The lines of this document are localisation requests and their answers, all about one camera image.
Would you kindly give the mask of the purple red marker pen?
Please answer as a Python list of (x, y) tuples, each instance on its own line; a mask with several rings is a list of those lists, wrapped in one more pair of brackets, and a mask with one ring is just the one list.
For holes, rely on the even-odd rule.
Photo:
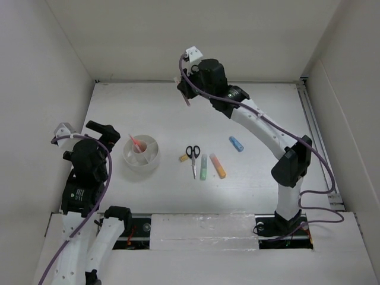
[(189, 84), (186, 81), (179, 80), (177, 77), (174, 78), (174, 82), (176, 84), (177, 90), (180, 92), (182, 95), (186, 105), (188, 107), (191, 106), (190, 101), (188, 99), (188, 91), (189, 91)]

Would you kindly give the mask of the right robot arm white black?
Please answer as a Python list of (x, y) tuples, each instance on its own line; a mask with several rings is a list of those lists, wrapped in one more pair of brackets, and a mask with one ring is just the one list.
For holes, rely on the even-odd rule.
[(180, 67), (178, 90), (190, 100), (207, 99), (228, 119), (255, 135), (274, 155), (277, 163), (271, 175), (278, 184), (278, 202), (272, 222), (274, 235), (286, 235), (300, 226), (299, 203), (303, 178), (311, 163), (312, 140), (296, 138), (266, 118), (242, 88), (227, 82), (223, 65), (216, 59), (190, 62)]

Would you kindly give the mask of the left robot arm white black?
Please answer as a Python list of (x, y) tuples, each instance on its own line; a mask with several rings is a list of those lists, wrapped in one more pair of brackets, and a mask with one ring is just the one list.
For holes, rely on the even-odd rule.
[(60, 123), (54, 131), (53, 145), (64, 149), (63, 158), (71, 170), (62, 193), (62, 244), (56, 251), (39, 284), (53, 270), (52, 284), (101, 284), (100, 269), (122, 235), (132, 230), (131, 210), (109, 207), (97, 220), (100, 203), (109, 188), (113, 173), (111, 152), (121, 136), (111, 125), (88, 121), (86, 128), (100, 134), (93, 138)]

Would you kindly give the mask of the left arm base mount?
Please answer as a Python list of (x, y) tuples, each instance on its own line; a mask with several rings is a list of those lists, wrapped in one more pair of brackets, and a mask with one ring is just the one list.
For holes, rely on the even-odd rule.
[(150, 248), (151, 215), (131, 216), (131, 227), (124, 230), (115, 242), (114, 250), (148, 250)]

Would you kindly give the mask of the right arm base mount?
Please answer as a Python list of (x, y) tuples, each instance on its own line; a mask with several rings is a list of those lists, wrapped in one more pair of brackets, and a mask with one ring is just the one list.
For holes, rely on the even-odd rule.
[(259, 249), (313, 249), (313, 241), (310, 230), (303, 226), (295, 231), (298, 225), (307, 222), (305, 214), (301, 214), (299, 220), (290, 229), (281, 229), (276, 224), (274, 214), (262, 214), (255, 216), (253, 234), (258, 238)]

